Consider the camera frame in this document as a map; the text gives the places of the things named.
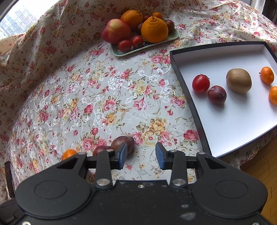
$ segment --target building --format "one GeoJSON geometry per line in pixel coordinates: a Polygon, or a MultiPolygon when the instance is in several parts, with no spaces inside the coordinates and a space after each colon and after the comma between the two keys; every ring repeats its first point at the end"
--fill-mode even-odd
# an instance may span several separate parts
{"type": "Polygon", "coordinates": [[[0,39],[26,32],[37,20],[24,6],[16,11],[10,10],[0,22],[0,39]]]}

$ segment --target mandarin orange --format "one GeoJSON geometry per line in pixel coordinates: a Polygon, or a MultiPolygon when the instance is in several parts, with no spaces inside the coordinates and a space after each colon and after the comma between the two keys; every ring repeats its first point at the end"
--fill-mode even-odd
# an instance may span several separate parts
{"type": "Polygon", "coordinates": [[[143,15],[139,10],[131,9],[123,13],[120,19],[126,22],[131,30],[136,30],[137,26],[143,22],[143,15]]]}
{"type": "Polygon", "coordinates": [[[157,17],[159,19],[163,19],[163,16],[162,16],[162,14],[160,12],[153,12],[152,16],[155,16],[155,17],[157,17]]]}
{"type": "Polygon", "coordinates": [[[76,150],[74,149],[68,149],[64,152],[63,156],[62,156],[62,160],[65,160],[73,155],[77,154],[76,150]]]}
{"type": "Polygon", "coordinates": [[[260,72],[261,80],[266,84],[271,84],[274,81],[274,73],[269,67],[263,67],[260,72]]]}
{"type": "Polygon", "coordinates": [[[141,35],[150,43],[158,43],[167,38],[168,28],[160,18],[151,16],[143,23],[141,35]]]}
{"type": "Polygon", "coordinates": [[[272,104],[277,105],[277,87],[274,86],[269,91],[269,100],[272,102],[272,104]]]}

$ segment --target apple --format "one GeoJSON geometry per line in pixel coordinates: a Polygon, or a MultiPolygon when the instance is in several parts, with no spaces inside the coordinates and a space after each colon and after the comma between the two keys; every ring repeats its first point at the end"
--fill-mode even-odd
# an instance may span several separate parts
{"type": "Polygon", "coordinates": [[[110,20],[101,35],[106,42],[111,44],[118,44],[121,40],[129,39],[130,36],[130,27],[120,19],[110,20]]]}

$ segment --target blue gripper pad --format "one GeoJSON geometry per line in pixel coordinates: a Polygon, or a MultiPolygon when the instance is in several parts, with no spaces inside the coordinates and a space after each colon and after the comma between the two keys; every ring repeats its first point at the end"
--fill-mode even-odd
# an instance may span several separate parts
{"type": "Polygon", "coordinates": [[[166,149],[160,142],[156,143],[156,157],[160,168],[163,170],[165,168],[166,149]]]}
{"type": "Polygon", "coordinates": [[[123,169],[126,157],[127,157],[127,151],[128,151],[128,145],[125,143],[125,145],[122,147],[120,154],[119,154],[119,168],[120,170],[123,169]]]}

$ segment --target plum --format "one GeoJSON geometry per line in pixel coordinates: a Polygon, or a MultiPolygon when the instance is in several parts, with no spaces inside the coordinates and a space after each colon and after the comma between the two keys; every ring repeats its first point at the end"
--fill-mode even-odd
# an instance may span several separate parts
{"type": "Polygon", "coordinates": [[[174,30],[175,24],[172,20],[170,20],[170,19],[165,20],[165,24],[167,25],[169,33],[174,30]]]}
{"type": "Polygon", "coordinates": [[[215,85],[209,89],[208,98],[214,104],[224,104],[227,93],[223,87],[215,85]]]}
{"type": "Polygon", "coordinates": [[[117,150],[122,142],[126,142],[128,146],[128,154],[134,149],[135,140],[129,136],[119,136],[113,140],[111,144],[111,149],[117,150]]]}
{"type": "Polygon", "coordinates": [[[112,148],[111,146],[107,146],[107,145],[98,146],[96,149],[94,149],[92,156],[96,156],[98,155],[99,152],[106,151],[107,149],[112,149],[112,148]]]}
{"type": "Polygon", "coordinates": [[[143,16],[143,22],[146,21],[150,16],[151,16],[151,15],[147,15],[147,14],[144,15],[144,16],[143,16]]]}
{"type": "Polygon", "coordinates": [[[137,32],[138,32],[139,34],[141,34],[141,27],[142,27],[142,25],[143,25],[143,23],[140,23],[140,24],[138,25],[138,27],[137,27],[137,32]]]}

